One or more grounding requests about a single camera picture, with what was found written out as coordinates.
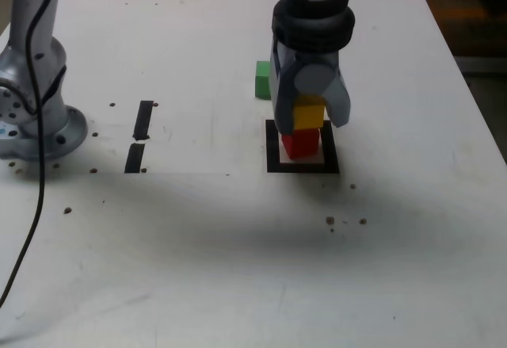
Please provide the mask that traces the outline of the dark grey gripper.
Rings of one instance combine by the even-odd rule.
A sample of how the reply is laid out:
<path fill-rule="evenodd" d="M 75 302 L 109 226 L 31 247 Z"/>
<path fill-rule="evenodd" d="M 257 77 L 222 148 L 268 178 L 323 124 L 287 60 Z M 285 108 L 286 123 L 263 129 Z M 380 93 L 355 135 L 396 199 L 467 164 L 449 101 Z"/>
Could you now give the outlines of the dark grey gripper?
<path fill-rule="evenodd" d="M 306 65 L 300 70 L 301 63 L 313 64 Z M 326 54 L 299 52 L 286 47 L 277 38 L 273 39 L 269 90 L 274 121 L 279 133 L 293 132 L 294 103 L 323 105 L 336 128 L 348 124 L 351 101 L 340 72 L 336 70 L 338 68 L 337 52 Z"/>

